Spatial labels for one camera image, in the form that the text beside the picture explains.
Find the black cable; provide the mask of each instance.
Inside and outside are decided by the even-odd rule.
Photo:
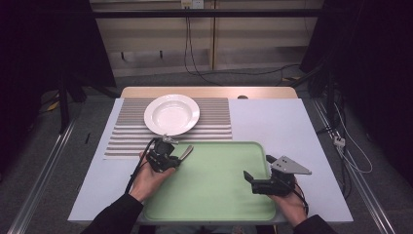
[[[151,144],[155,141],[155,138],[152,138],[151,141],[149,141],[148,145],[146,145],[145,150],[143,151],[142,157],[140,157],[139,162],[137,163],[136,168],[134,169],[133,173],[131,174],[131,178],[128,182],[127,188],[125,189],[125,194],[128,194],[131,191],[131,186],[133,185],[133,181],[136,178],[137,174],[139,173],[139,170],[141,169],[141,167],[145,164],[143,164],[142,166],[140,166],[142,164],[143,158],[146,157],[146,153],[148,152],[149,147],[151,146]]]
[[[271,70],[271,71],[264,71],[264,72],[256,72],[256,73],[248,73],[248,72],[235,72],[235,71],[213,71],[213,72],[204,72],[201,73],[198,68],[197,65],[195,64],[195,60],[194,60],[194,53],[193,53],[193,47],[192,47],[192,35],[191,35],[191,21],[189,18],[186,18],[186,43],[185,43],[185,55],[184,55],[184,64],[185,64],[185,69],[186,71],[191,74],[191,75],[196,75],[196,76],[200,76],[204,81],[211,83],[213,85],[217,85],[217,86],[222,86],[221,84],[212,82],[212,81],[208,81],[204,76],[206,75],[215,75],[215,74],[234,74],[234,75],[265,75],[265,74],[271,74],[271,73],[275,73],[280,71],[282,74],[282,71],[286,68],[292,67],[292,66],[299,66],[300,64],[289,64],[289,65],[285,65],[282,68],[278,68],[275,70]],[[190,46],[190,51],[191,51],[191,58],[192,58],[192,62],[194,64],[194,68],[196,70],[197,73],[193,73],[188,69],[187,63],[186,63],[186,57],[187,57],[187,50],[188,50],[188,42],[189,42],[189,46]]]
[[[190,72],[188,70],[188,66],[186,65],[186,53],[188,50],[188,40],[189,40],[189,45],[190,45],[190,50],[191,50],[191,58],[192,58],[192,62],[194,64],[194,68],[197,71],[197,74],[194,74],[192,72]],[[212,82],[212,81],[208,81],[206,78],[204,78],[204,76],[200,73],[200,71],[197,68],[197,65],[195,64],[195,60],[194,60],[194,53],[192,51],[192,36],[191,36],[191,21],[189,20],[189,18],[186,18],[186,43],[185,43],[185,57],[184,57],[184,64],[185,64],[185,69],[189,74],[192,75],[197,75],[199,77],[201,77],[201,79],[203,79],[204,81],[213,84],[213,85],[217,85],[217,86],[222,86],[221,84]]]
[[[307,203],[307,201],[306,201],[306,198],[305,198],[305,196],[304,196],[304,191],[303,191],[303,189],[301,189],[301,187],[300,187],[300,185],[298,185],[298,183],[294,183],[294,186],[297,186],[299,189],[300,189],[300,191],[301,191],[301,194],[299,194],[297,191],[295,191],[295,187],[293,188],[293,187],[290,187],[287,183],[285,183],[284,181],[282,181],[281,179],[279,179],[279,178],[277,178],[276,177],[276,179],[280,182],[280,183],[282,183],[282,185],[284,185],[284,186],[286,186],[288,189],[290,189],[302,202],[303,202],[303,205],[304,205],[304,210],[306,211],[306,215],[308,215],[309,214],[309,204]]]

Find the cable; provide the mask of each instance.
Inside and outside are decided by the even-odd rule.
[[[304,191],[303,191],[303,189],[301,189],[300,185],[298,185],[297,182],[294,183],[294,185],[297,186],[297,187],[300,189],[301,194],[299,194],[297,191],[295,191],[295,187],[294,187],[294,188],[290,187],[287,183],[285,183],[284,181],[282,181],[282,179],[279,179],[279,178],[277,178],[277,177],[276,177],[276,179],[277,179],[280,183],[282,183],[282,185],[284,185],[284,186],[286,186],[288,189],[290,189],[291,192],[293,192],[293,193],[303,202],[304,210],[306,211],[306,215],[308,215],[308,214],[309,214],[309,204],[308,204],[307,201],[306,201],[306,197],[304,196]]]
[[[194,64],[194,68],[197,71],[197,74],[191,73],[188,70],[188,66],[186,65],[186,53],[188,50],[188,39],[189,39],[189,45],[190,45],[190,49],[191,49],[191,58],[192,58],[192,62]],[[194,53],[192,51],[192,36],[191,36],[191,21],[189,20],[189,18],[186,18],[186,43],[185,43],[185,57],[184,57],[184,64],[185,64],[185,69],[189,74],[192,75],[198,75],[200,76],[204,81],[213,84],[213,85],[217,85],[217,86],[222,86],[221,84],[212,82],[212,81],[208,81],[206,78],[203,77],[203,75],[200,73],[200,71],[197,68],[197,65],[195,64],[195,60],[194,60]]]
[[[134,169],[133,173],[131,174],[131,178],[128,182],[127,188],[125,189],[125,193],[128,194],[131,191],[131,186],[133,185],[134,179],[136,178],[137,174],[139,173],[140,169],[143,167],[142,161],[143,158],[146,157],[146,153],[148,152],[149,147],[151,146],[151,144],[155,141],[155,138],[152,138],[151,141],[149,141],[148,145],[146,145],[145,150],[143,151],[142,157],[140,157],[139,162],[137,163],[136,168]]]
[[[265,75],[265,74],[271,74],[271,73],[275,73],[275,72],[281,72],[286,68],[292,67],[292,66],[299,66],[300,64],[288,64],[283,66],[282,68],[278,68],[275,70],[271,70],[271,71],[264,71],[264,72],[256,72],[256,73],[248,73],[248,72],[235,72],[235,71],[213,71],[213,72],[204,72],[201,73],[198,68],[197,65],[195,64],[195,60],[194,60],[194,53],[193,53],[193,47],[192,47],[192,35],[191,35],[191,21],[189,18],[186,18],[186,43],[185,43],[185,55],[184,55],[184,64],[185,64],[185,69],[186,71],[191,74],[191,75],[196,75],[196,76],[200,76],[204,81],[211,83],[213,85],[217,85],[217,86],[222,86],[221,84],[212,82],[212,81],[208,81],[204,76],[206,75],[215,75],[215,74],[235,74],[235,75]],[[186,63],[186,57],[187,57],[187,51],[188,51],[188,42],[189,42],[189,47],[190,47],[190,52],[191,52],[191,59],[192,62],[194,64],[194,68],[196,70],[196,73],[191,72],[188,69],[187,63]],[[282,82],[282,77],[279,81],[279,83],[276,84],[276,86],[278,86],[280,83]]]
[[[344,149],[343,149],[343,146],[338,146],[338,145],[337,145],[336,148],[337,148],[338,153],[339,153],[340,156],[341,156],[343,159],[345,159],[345,160],[349,163],[349,165],[350,165],[352,168],[354,168],[357,172],[363,173],[363,174],[368,174],[368,173],[373,172],[373,165],[371,164],[370,159],[367,157],[367,155],[364,153],[364,151],[358,146],[358,144],[353,140],[352,136],[349,135],[349,132],[347,131],[346,126],[344,126],[344,121],[343,121],[343,118],[341,117],[341,114],[340,114],[340,111],[339,111],[339,109],[338,109],[338,107],[337,107],[337,104],[334,103],[334,106],[335,106],[335,108],[337,109],[337,113],[338,113],[338,116],[339,116],[339,118],[340,118],[341,123],[343,124],[343,129],[344,129],[345,133],[347,134],[347,136],[349,137],[349,139],[355,144],[355,146],[360,150],[360,152],[364,155],[365,159],[367,160],[368,164],[370,165],[370,169],[369,169],[368,171],[362,171],[362,170],[360,170],[360,169],[358,168],[357,165],[355,165],[355,164],[353,164],[352,162],[350,162],[350,160],[345,156],[345,151],[344,151]]]

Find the power outlet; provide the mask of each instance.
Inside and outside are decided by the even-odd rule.
[[[203,9],[204,0],[192,0],[192,9]]]

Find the human hand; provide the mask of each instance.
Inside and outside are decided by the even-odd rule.
[[[298,194],[301,194],[301,189],[297,185],[295,185],[295,191]],[[290,192],[285,197],[279,197],[276,195],[268,195],[268,197],[279,205],[282,213],[292,227],[295,227],[307,219],[303,201],[295,193]]]
[[[137,201],[143,202],[145,199],[154,194],[164,180],[171,176],[174,172],[175,168],[169,168],[162,173],[156,173],[147,163],[146,157],[144,157],[139,173],[133,181],[133,186],[130,192],[131,196]]]

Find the black sleeve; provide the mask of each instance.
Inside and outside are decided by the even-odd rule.
[[[82,233],[131,233],[143,205],[125,194],[101,211]]]
[[[294,228],[294,234],[337,234],[319,215],[307,218]]]

